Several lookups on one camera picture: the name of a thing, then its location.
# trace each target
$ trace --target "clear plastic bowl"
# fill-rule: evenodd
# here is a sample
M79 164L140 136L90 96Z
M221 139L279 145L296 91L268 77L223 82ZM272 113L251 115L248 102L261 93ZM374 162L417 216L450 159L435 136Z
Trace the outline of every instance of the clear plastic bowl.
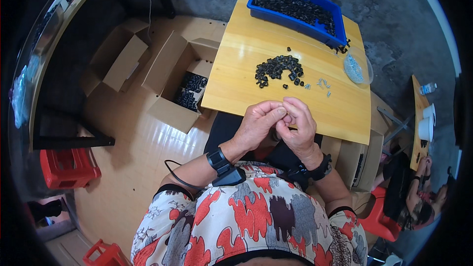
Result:
M343 71L348 78L357 84L373 82L373 67L364 51L351 47L343 61Z

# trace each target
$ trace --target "white plastic cup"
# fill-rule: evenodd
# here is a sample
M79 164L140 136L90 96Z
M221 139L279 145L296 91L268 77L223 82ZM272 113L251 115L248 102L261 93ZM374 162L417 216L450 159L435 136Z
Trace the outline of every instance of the white plastic cup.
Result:
M424 118L432 117L432 119L434 121L434 126L437 124L437 117L435 116L434 103L432 103L432 105L430 105L429 107L425 108L423 110L423 114L424 114Z
M432 116L421 120L417 131L421 140L432 142L432 139L434 139L434 122Z

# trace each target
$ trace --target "wrist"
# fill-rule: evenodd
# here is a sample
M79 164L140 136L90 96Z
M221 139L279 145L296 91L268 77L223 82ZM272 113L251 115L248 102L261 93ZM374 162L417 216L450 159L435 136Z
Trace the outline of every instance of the wrist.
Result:
M314 143L310 155L299 159L305 165L305 168L307 168L307 170L315 170L320 166L323 161L323 153L320 150L319 146Z
M223 155L225 158L231 163L235 164L237 161L240 160L248 151L244 148L240 147L236 144L233 140L229 140L223 142L219 145L220 149L222 150Z

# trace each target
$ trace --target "black pants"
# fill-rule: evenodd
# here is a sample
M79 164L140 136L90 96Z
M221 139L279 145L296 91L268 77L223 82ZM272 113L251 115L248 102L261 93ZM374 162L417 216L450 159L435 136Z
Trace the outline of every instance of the black pants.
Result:
M386 216L397 221L406 206L406 198L412 180L411 161L401 152L383 167L383 178L391 178L386 190L383 211Z
M62 204L59 199L50 201L47 204L29 201L28 207L35 222L42 220L44 217L57 217L62 212Z
M209 140L205 145L204 153L213 151L217 149L221 143L232 139L240 127L242 120L242 116L219 112L210 130ZM314 142L320 145L321 141L322 136L316 135ZM248 152L240 160L254 161L254 152ZM274 150L263 161L284 171L288 171L300 164L299 158L289 149L283 140L276 145Z

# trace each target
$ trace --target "patterned blouse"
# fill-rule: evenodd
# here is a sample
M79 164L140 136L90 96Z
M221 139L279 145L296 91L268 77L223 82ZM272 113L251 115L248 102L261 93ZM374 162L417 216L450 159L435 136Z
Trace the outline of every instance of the patterned blouse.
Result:
M194 200L180 186L160 188L133 239L134 265L214 265L256 256L307 265L366 265L363 227L348 207L327 216L298 183L264 163L238 162L246 181L205 190Z

